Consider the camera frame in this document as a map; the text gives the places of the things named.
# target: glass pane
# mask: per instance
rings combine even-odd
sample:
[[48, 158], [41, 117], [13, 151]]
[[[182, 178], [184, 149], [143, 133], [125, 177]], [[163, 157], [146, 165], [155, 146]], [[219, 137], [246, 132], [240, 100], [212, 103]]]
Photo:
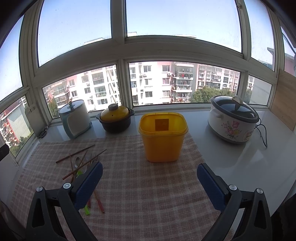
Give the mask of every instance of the glass pane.
[[215, 95], [234, 96], [239, 84], [240, 72], [211, 65], [174, 61], [134, 64], [139, 69], [135, 74], [130, 72], [134, 106], [209, 102]]
[[267, 105], [271, 86], [271, 84], [249, 75], [244, 102]]
[[245, 0], [252, 39], [251, 57], [274, 70], [274, 36], [266, 6], [260, 0]]
[[287, 34], [281, 29], [283, 33], [283, 40], [284, 40], [284, 51], [285, 51], [285, 67], [284, 71], [296, 76], [296, 66], [295, 66], [295, 53], [296, 48], [293, 47], [291, 41], [289, 40]]
[[128, 36], [182, 36], [242, 51], [234, 0], [126, 0], [126, 19]]
[[44, 87], [43, 92], [53, 118], [59, 117], [59, 109], [70, 100], [84, 100], [88, 111], [104, 110], [114, 103], [121, 105], [116, 65], [59, 80]]
[[82, 45], [109, 38], [110, 0], [45, 0], [38, 27], [39, 65]]
[[27, 107], [26, 96], [23, 96], [0, 114], [0, 133], [14, 157], [33, 134], [25, 115]]
[[19, 40], [21, 17], [0, 48], [0, 101], [22, 87], [20, 78]]

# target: white countertop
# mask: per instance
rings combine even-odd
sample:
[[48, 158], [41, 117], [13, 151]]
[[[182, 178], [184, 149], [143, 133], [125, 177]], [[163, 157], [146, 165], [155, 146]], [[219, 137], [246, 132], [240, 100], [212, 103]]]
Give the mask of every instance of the white countertop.
[[[296, 180], [296, 135], [269, 110], [257, 111], [267, 129], [268, 148], [262, 143], [257, 130], [245, 144], [230, 144], [218, 138], [208, 126], [209, 110], [180, 112], [186, 119], [189, 132], [205, 162], [227, 184], [235, 184], [240, 190], [254, 191], [262, 188], [272, 215], [287, 196]], [[116, 135], [136, 135], [142, 115], [131, 118], [130, 127]], [[106, 133], [100, 122], [76, 139], [93, 139], [114, 136]], [[69, 137], [62, 125], [48, 128], [40, 142], [66, 141]], [[15, 176], [17, 180], [24, 163]], [[11, 187], [11, 199], [15, 184]]]

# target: screw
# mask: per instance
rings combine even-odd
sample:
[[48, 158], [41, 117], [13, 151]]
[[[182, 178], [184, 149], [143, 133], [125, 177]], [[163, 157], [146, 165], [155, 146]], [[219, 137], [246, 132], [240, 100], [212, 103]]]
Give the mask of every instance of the screw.
[[237, 190], [237, 187], [235, 185], [229, 185], [230, 190], [235, 191]]
[[41, 187], [41, 186], [36, 188], [37, 192], [41, 192], [42, 190], [43, 190], [43, 187]]
[[257, 188], [257, 193], [262, 194], [263, 193], [263, 190], [261, 188]]
[[70, 184], [70, 183], [65, 183], [65, 184], [63, 185], [63, 188], [65, 188], [65, 189], [68, 189], [69, 187], [71, 187], [71, 184]]

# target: white canister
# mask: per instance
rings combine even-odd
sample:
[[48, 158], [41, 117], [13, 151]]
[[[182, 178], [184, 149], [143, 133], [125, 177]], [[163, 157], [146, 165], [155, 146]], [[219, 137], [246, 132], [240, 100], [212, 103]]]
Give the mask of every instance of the white canister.
[[92, 126], [84, 100], [70, 101], [59, 110], [59, 116], [66, 134], [71, 139], [86, 132]]

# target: floral pattern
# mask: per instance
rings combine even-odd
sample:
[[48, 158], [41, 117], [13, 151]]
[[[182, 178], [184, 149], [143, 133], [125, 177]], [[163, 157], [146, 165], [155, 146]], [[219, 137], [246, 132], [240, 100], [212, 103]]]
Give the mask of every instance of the floral pattern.
[[225, 133], [227, 134], [227, 136], [229, 136], [231, 140], [236, 140], [237, 137], [239, 137], [239, 134], [242, 132], [238, 129], [238, 121], [233, 121], [232, 123], [230, 123], [230, 121], [227, 121], [227, 123], [223, 123], [221, 126], [226, 129]]

